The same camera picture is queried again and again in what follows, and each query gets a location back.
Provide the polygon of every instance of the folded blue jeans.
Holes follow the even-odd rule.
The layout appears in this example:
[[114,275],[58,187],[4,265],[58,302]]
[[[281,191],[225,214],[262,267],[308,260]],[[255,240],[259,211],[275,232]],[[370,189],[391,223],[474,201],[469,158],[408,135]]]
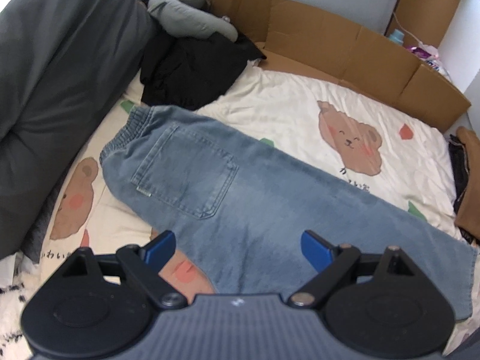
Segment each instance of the folded blue jeans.
[[399,245],[471,315],[477,252],[406,211],[228,127],[175,106],[138,107],[100,156],[112,194],[182,250],[219,293],[277,292],[316,275],[302,232],[382,253]]

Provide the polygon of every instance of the bed sheet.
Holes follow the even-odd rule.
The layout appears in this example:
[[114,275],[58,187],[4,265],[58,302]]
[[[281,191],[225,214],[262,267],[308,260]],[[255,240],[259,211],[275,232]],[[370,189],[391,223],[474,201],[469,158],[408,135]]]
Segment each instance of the bed sheet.
[[[140,102],[141,94],[137,77],[75,160],[43,244],[41,282],[81,245],[104,254],[127,243],[146,244],[155,236],[154,229],[111,195],[98,166],[101,149],[126,123],[130,107]],[[418,120],[334,84],[251,66],[225,96],[198,113],[410,210],[462,239],[453,225],[455,191],[446,142],[437,130]],[[361,148],[367,140],[374,152],[363,149],[352,157],[340,147],[353,145],[347,148],[353,152],[357,143]],[[79,193],[86,209],[78,207]],[[478,327],[478,273],[480,267],[473,286],[474,315],[457,324],[446,353]],[[212,290],[184,255],[175,256],[162,276],[190,298],[195,292]]]

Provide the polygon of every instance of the white cable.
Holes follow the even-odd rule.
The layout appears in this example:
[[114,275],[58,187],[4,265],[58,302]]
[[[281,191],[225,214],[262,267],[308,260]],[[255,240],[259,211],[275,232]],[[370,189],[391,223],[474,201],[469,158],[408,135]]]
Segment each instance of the white cable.
[[397,22],[398,26],[403,30],[404,33],[407,33],[408,35],[410,35],[413,39],[415,39],[417,42],[418,42],[418,45],[422,45],[423,42],[417,38],[414,34],[412,34],[410,31],[407,31],[405,28],[403,28],[403,26],[400,24],[400,22],[398,21],[398,17],[397,17],[397,14],[395,14],[395,12],[393,12],[393,17],[395,18],[395,21]]

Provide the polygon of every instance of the dark gray blanket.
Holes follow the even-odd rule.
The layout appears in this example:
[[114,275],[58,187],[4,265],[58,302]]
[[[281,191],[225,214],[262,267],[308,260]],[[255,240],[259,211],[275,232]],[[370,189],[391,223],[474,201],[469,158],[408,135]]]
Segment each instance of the dark gray blanket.
[[138,0],[12,0],[0,13],[0,259],[20,247],[155,29]]

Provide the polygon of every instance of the black cloth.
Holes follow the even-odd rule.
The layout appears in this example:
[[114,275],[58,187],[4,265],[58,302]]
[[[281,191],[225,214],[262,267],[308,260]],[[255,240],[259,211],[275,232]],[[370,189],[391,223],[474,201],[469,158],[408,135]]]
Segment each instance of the black cloth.
[[249,60],[264,58],[242,34],[233,43],[217,32],[199,40],[177,39],[162,31],[145,48],[142,102],[195,111],[224,95]]
[[[465,145],[460,142],[460,139],[455,137],[455,135],[450,135],[450,141],[448,142],[448,152],[450,154],[450,160],[452,162],[453,178],[455,182],[455,193],[457,198],[453,203],[453,210],[455,214],[458,213],[460,209],[460,204],[462,204],[463,197],[465,195],[465,189],[469,182],[469,159],[467,156],[467,150]],[[462,227],[459,227],[460,234],[462,237],[471,244],[473,240],[477,241],[477,244],[480,244],[480,240],[471,235],[467,230]]]

